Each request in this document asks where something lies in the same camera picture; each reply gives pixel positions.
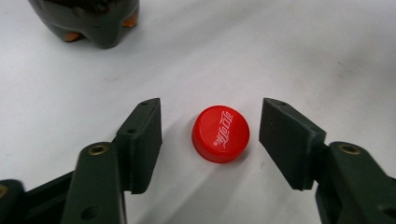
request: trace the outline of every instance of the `brass screw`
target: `brass screw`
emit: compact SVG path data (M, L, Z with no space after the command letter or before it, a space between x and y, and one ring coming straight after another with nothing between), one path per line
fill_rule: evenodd
M92 155L92 156L98 156L98 155L101 155L107 151L108 151L107 146L97 145L97 146L91 147L90 150L88 151L88 153L90 153L90 155Z
M361 150L358 147L353 147L351 145L341 145L338 147L338 149L350 155L361 154Z
M0 185L0 198L3 198L8 193L8 187Z

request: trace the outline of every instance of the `red cap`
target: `red cap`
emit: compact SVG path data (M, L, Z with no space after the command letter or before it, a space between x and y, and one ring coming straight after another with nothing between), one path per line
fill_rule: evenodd
M248 123L236 110L214 105L204 110L192 129L192 143L198 153L217 163L235 160L248 144Z

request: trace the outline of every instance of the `black object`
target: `black object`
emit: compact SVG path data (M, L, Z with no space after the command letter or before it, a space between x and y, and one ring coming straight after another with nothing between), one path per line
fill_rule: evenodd
M35 13L64 41L83 36L99 48L118 44L121 27L137 24L139 0L29 0Z
M28 192L0 181L0 224L126 223L123 192L147 190L162 142L160 99L140 103L112 143L80 152L74 172Z
M264 98L260 142L293 189L318 182L325 224L396 223L396 182L363 148L324 144L326 133L290 105Z

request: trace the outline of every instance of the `bottle cap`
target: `bottle cap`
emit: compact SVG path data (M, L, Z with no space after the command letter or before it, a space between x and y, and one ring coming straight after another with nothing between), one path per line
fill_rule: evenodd
M245 118L225 105L204 110L192 129L192 143L198 153L217 163L238 158L245 150L250 132Z

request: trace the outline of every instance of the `white logo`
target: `white logo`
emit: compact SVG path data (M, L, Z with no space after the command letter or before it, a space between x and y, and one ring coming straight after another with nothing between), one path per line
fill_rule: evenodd
M233 115L229 112L223 110L221 112L221 119L220 119L220 126L219 126L219 133L217 136L216 141L213 143L214 146L222 145L225 148L230 136L230 126L233 122Z

